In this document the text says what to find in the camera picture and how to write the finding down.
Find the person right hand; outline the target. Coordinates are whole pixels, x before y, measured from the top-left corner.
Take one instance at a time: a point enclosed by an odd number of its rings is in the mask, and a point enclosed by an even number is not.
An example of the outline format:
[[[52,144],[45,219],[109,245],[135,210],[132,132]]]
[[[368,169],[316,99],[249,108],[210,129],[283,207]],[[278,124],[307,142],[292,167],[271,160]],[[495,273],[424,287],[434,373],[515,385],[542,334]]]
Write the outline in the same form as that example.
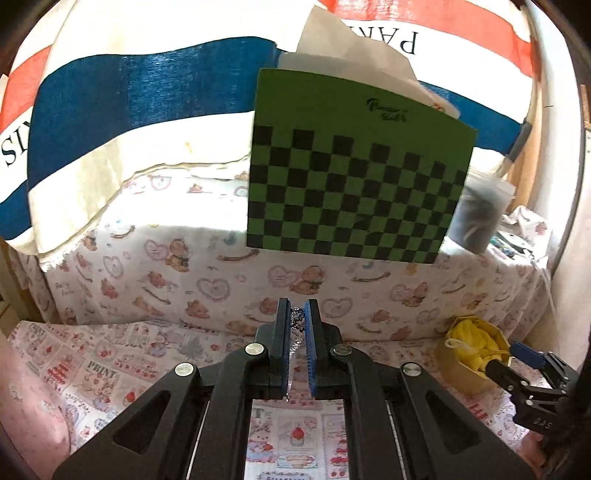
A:
[[[547,456],[542,449],[545,437],[537,432],[530,431],[522,440],[519,456],[531,467],[537,479],[541,479]]]

